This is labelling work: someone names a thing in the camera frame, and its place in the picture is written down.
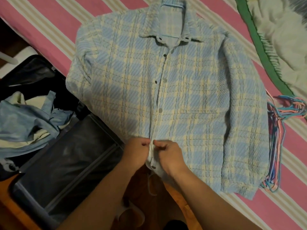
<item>open suitcase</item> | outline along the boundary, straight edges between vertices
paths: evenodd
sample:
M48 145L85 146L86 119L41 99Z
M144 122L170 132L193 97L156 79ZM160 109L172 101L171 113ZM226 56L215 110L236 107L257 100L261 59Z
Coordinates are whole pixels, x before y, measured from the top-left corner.
M25 99L56 92L55 108L76 117L41 150L10 158L20 173L10 185L15 202L42 229L57 226L119 162L123 143L65 87L65 77L45 58L34 55L0 81L0 100L21 91Z

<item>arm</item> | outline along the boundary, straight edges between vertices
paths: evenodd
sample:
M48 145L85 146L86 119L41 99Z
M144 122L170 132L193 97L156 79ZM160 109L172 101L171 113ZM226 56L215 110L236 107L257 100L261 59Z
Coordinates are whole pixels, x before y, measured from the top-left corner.
M189 170L177 143L155 140L154 144L163 169L175 180L203 229L260 229Z
M126 187L148 157L150 139L132 138L121 161L57 230L109 230Z

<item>pink striped bedsheet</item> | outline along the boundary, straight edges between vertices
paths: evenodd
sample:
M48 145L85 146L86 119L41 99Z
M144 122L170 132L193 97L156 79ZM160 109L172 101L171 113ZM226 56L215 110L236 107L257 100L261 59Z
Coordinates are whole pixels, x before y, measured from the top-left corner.
M0 0L0 17L21 33L60 72L68 73L79 26L94 16L147 7L154 0ZM198 15L232 33L244 46L272 96L280 95L265 73L234 0L190 0ZM281 187L259 189L252 201L221 194L263 229L307 229L307 124L286 121Z

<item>blue hanger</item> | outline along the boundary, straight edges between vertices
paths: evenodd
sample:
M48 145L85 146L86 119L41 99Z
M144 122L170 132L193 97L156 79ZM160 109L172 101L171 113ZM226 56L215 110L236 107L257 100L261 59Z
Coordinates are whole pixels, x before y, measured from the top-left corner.
M184 6L182 6L182 5L174 5L174 4L167 4L167 3L165 3L165 4L162 4L161 5L161 7L162 6L170 6L170 7L176 7L176 8L181 8L181 9L184 9L185 7ZM178 36L174 36L174 35L168 35L168 34L163 34L162 36L166 36L166 37L172 37L172 38L179 38Z

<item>blue and white checkered shirt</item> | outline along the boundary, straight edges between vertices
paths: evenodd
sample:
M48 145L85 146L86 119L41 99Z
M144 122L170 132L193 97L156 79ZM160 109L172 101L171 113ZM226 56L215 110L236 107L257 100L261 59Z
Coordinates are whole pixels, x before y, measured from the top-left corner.
M66 85L124 142L177 142L190 170L216 192L252 198L266 175L263 83L242 46L185 0L82 25ZM165 177L153 146L147 166Z

